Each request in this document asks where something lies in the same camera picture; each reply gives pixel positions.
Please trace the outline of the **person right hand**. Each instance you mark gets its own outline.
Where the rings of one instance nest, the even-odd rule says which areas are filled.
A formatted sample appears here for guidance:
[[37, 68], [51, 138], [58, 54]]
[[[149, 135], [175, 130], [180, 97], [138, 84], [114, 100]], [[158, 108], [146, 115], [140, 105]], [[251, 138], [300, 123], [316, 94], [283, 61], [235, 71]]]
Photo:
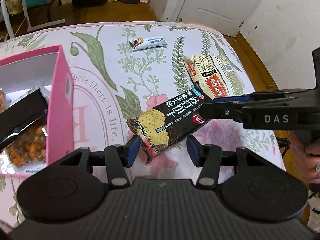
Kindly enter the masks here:
[[305, 146], [294, 131], [289, 132], [289, 139], [299, 178], [307, 184], [319, 184], [319, 139]]

